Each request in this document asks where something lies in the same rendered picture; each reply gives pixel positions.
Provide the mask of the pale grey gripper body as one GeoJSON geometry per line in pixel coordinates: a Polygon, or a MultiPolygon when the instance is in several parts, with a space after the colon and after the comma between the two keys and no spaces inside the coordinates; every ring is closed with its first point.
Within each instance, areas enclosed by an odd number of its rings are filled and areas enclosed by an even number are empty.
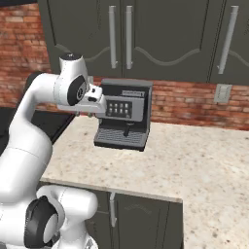
{"type": "Polygon", "coordinates": [[[91,114],[104,114],[106,112],[106,100],[102,95],[96,102],[87,101],[82,99],[78,104],[74,106],[58,105],[57,108],[62,111],[91,113],[91,114]]]}

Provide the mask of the black hob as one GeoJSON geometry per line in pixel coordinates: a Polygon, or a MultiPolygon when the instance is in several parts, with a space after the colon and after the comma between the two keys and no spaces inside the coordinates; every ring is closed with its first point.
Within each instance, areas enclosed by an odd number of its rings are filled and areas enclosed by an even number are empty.
{"type": "MultiPolygon", "coordinates": [[[[0,156],[8,144],[8,128],[14,112],[15,108],[0,107],[0,156]]],[[[36,110],[31,122],[41,128],[54,144],[74,118],[73,114],[36,110]]]]}

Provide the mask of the black and grey coffee machine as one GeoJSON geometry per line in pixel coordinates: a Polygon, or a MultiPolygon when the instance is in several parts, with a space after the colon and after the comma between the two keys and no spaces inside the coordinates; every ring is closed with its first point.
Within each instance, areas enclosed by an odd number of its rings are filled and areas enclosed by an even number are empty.
{"type": "Polygon", "coordinates": [[[150,133],[153,83],[132,79],[103,79],[107,109],[98,114],[94,145],[143,152],[150,133]]]}

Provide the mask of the dark grey upper cupboard door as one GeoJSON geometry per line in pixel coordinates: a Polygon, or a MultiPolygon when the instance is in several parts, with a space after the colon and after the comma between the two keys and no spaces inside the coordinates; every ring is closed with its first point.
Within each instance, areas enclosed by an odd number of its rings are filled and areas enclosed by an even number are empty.
{"type": "Polygon", "coordinates": [[[205,82],[223,0],[123,0],[124,76],[205,82]],[[132,67],[126,69],[125,7],[132,6],[132,67]]]}
{"type": "Polygon", "coordinates": [[[217,84],[249,86],[249,0],[226,0],[210,81],[217,84]],[[225,71],[223,75],[219,75],[218,65],[230,21],[231,6],[239,6],[239,10],[225,71]]]}
{"type": "Polygon", "coordinates": [[[38,0],[51,69],[60,72],[59,58],[78,53],[90,76],[122,76],[121,0],[38,0]],[[109,6],[116,6],[117,67],[110,58],[109,6]]]}

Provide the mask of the dark grey cupboard door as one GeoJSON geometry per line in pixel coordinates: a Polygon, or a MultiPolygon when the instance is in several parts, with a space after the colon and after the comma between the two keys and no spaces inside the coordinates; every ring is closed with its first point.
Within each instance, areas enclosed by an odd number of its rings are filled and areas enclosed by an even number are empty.
{"type": "Polygon", "coordinates": [[[110,194],[98,190],[89,191],[94,193],[98,200],[96,213],[86,220],[89,235],[96,241],[98,249],[113,249],[110,194]]]}
{"type": "Polygon", "coordinates": [[[183,204],[115,195],[113,249],[184,249],[183,204]]]}
{"type": "Polygon", "coordinates": [[[226,0],[210,81],[217,84],[249,86],[249,0],[226,0]],[[225,71],[223,75],[219,75],[218,65],[230,21],[231,6],[239,6],[239,10],[225,71]]]}
{"type": "Polygon", "coordinates": [[[223,0],[123,0],[124,76],[205,82],[223,0]],[[126,69],[125,7],[132,6],[132,67],[126,69]]]}
{"type": "Polygon", "coordinates": [[[51,69],[60,72],[59,58],[78,53],[90,76],[122,76],[121,0],[38,0],[51,69]],[[117,67],[110,58],[109,6],[116,6],[117,67]]]}

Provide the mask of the dark grey lower cupboard door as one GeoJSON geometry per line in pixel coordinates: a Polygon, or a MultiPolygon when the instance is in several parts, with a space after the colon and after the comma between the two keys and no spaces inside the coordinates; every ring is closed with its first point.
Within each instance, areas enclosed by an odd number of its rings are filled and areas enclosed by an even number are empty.
{"type": "Polygon", "coordinates": [[[184,249],[183,204],[115,195],[113,249],[184,249]]]}
{"type": "Polygon", "coordinates": [[[110,194],[98,190],[89,191],[94,193],[98,200],[96,213],[86,220],[89,235],[96,241],[98,249],[113,249],[110,194]]]}

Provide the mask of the dark extractor hood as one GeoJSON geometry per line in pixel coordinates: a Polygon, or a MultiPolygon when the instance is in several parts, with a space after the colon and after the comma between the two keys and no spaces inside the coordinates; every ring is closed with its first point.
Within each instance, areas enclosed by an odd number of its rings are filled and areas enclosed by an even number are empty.
{"type": "Polygon", "coordinates": [[[0,0],[0,8],[37,3],[38,0],[0,0]]]}

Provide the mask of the grey wall socket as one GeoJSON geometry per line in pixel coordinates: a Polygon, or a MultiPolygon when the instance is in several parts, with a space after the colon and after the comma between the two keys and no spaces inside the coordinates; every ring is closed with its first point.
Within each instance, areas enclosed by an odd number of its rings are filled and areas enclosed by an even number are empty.
{"type": "Polygon", "coordinates": [[[231,94],[231,85],[218,84],[214,94],[215,103],[228,103],[231,94]]]}

